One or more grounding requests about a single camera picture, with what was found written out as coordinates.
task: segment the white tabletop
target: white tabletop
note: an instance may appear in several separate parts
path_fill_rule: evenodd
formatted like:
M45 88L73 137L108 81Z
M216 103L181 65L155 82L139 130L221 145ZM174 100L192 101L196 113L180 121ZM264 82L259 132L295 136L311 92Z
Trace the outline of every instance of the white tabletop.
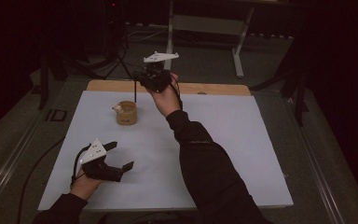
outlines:
M230 156L258 206L292 205L280 164L253 96L181 94L190 120L200 121ZM56 160L39 210L69 191L78 151L99 139L117 141L107 152L114 167L134 161L121 182L104 182L86 209L154 210L195 208L181 176L179 145L148 93L138 93L138 121L116 123L112 106L133 93L84 91Z

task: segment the black sleeve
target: black sleeve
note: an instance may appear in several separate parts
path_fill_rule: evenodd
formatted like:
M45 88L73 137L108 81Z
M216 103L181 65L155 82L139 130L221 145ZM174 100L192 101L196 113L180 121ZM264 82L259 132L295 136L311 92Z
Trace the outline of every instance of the black sleeve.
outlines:
M49 210L39 213L33 224L76 224L79 216L87 205L87 201L73 195L63 194Z
M180 144L180 164L186 187L205 224L270 223L265 220L235 170L228 154L205 128L184 111L167 121Z

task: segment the white plastic part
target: white plastic part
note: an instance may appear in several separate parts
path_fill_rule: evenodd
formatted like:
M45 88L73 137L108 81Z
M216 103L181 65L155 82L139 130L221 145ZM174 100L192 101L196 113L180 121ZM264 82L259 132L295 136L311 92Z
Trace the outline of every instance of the white plastic part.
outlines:
M115 106L113 107L113 109L114 109L117 113L123 113L123 112L124 112L123 107L121 106L120 103L118 103L117 105L115 105Z
M104 155L106 155L106 150L104 149L103 144L100 142L100 140L95 139L79 163L84 164L89 161L96 160Z
M144 63L157 63L157 62L162 62L162 61L166 61L169 59L175 59L175 58L179 58L178 53L166 54L166 53L157 53L155 51L155 54L153 54L152 56L150 56L148 58L144 58Z

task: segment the table leg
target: table leg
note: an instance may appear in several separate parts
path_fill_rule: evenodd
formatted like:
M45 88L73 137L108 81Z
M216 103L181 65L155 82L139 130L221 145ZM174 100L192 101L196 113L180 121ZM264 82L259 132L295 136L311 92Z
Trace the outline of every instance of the table leg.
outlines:
M254 7L251 7L249 9L249 12L248 12L248 15L247 15L247 18L246 18L246 22L243 24L243 28L242 28L242 31L241 31L240 42L238 43L236 48L232 49L232 57L234 59L235 71L236 71L236 74L237 74L238 78L243 78L243 71L242 71L240 52L241 52L242 44L243 44L243 41L245 40L246 32L248 31L249 24L251 22L251 18L252 18L252 15L253 15L254 11L255 11Z

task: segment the person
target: person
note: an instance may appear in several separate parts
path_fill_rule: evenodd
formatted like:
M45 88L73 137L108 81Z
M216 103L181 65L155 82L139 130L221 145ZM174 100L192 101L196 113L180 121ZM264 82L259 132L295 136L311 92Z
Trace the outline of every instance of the person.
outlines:
M197 121L190 121L177 98L178 76L162 92L147 90L158 111L168 121L180 145L179 161L188 192L204 224L264 224L266 220L235 170L226 151L215 143ZM69 194L63 194L49 210L39 213L34 224L77 223L87 199L102 183L82 175Z

